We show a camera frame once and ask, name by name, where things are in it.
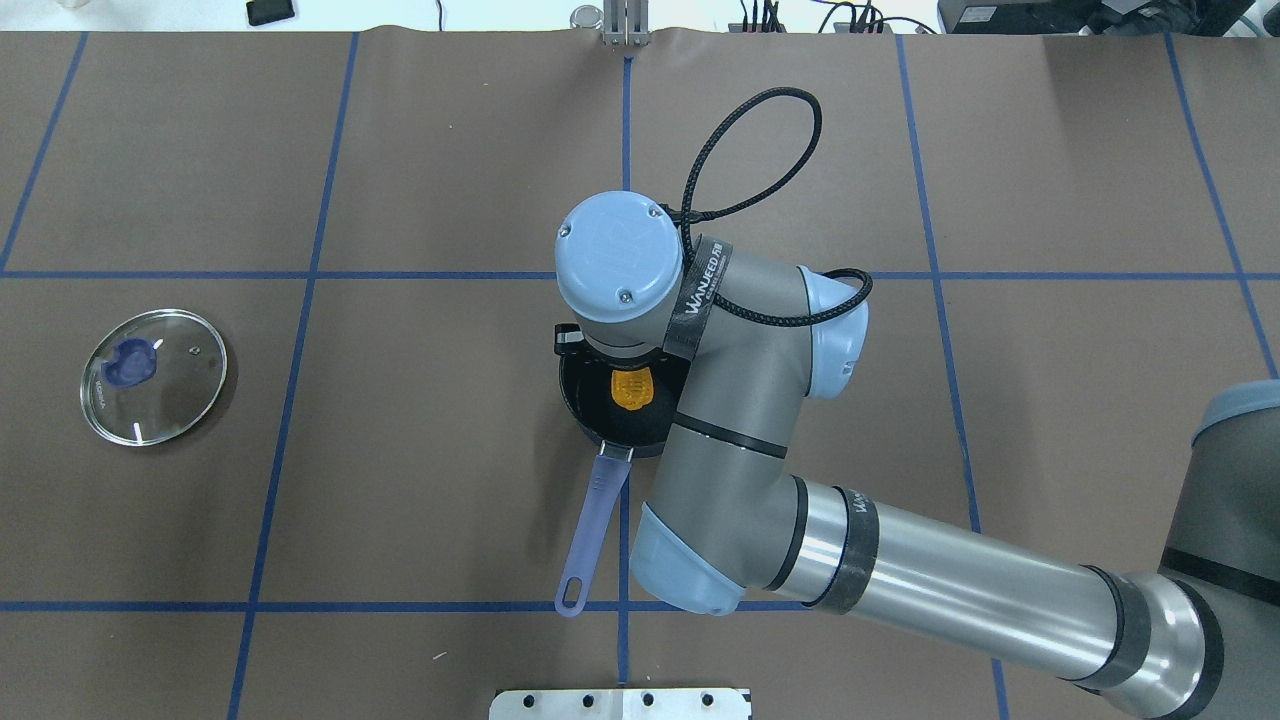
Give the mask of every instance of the metal bracket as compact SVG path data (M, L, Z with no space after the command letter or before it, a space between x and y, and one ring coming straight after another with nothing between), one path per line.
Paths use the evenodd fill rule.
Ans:
M652 688L507 691L489 720L750 720L751 691Z
M649 0L604 0L605 45L649 45Z

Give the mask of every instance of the metal clamp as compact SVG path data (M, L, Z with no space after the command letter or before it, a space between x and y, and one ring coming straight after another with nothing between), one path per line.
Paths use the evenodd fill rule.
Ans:
M604 0L605 45L649 45L649 0Z

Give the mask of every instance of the light blue joint cap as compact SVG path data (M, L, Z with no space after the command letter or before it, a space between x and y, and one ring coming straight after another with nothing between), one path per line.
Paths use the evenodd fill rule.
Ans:
M631 574L658 600L699 615L728 615L746 594L671 532L648 502L640 509Z
M809 291L809 313L819 313L840 305L854 296L852 288L840 281L819 275L800 265L805 288ZM813 332L813 370L809 374L809 397L832 398L845 391L854 375L858 356L867 340L870 309L863 302L844 315L810 325Z
M1201 421L1199 429L1196 430L1196 437L1192 438L1192 445L1196 445L1201 433L1222 420L1272 407L1280 407L1280 380L1257 380L1231 386L1210 401L1204 410L1204 419Z
M681 274L680 233L644 195L593 195L564 218L556 237L556 283L575 313L625 323L653 310Z

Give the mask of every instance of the white mounting plate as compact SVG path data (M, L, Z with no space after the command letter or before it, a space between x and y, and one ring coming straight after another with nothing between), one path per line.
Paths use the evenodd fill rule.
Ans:
M704 697L710 698L710 705ZM489 720L751 720L751 691L637 688L507 691L493 698Z

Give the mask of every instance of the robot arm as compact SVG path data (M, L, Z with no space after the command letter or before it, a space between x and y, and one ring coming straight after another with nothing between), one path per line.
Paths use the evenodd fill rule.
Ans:
M631 559L650 593L726 615L748 587L776 591L1051 673L1139 717L1263 717L1277 706L1280 383L1226 401L1207 423L1161 574L1064 564L786 474L800 405L844 388L868 309L794 328L713 309L722 292L803 315L852 288L709 237L686 268L658 208L630 192L591 197L556 251L561 292L602 357L631 366L692 347ZM681 327L690 316L696 332ZM1247 493L1261 511L1247 502L1245 516L1224 500ZM1233 550L1206 521L1248 525L1236 534L1251 550ZM1219 566L1252 580L1204 570Z

